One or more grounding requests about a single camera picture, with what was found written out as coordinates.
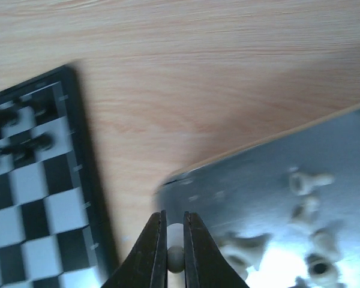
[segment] wood grain surface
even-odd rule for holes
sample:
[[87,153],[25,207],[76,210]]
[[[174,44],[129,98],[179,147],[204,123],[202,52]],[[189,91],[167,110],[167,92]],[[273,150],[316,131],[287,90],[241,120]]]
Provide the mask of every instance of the wood grain surface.
[[124,258],[170,172],[360,102],[360,0],[0,0],[0,90],[68,62]]

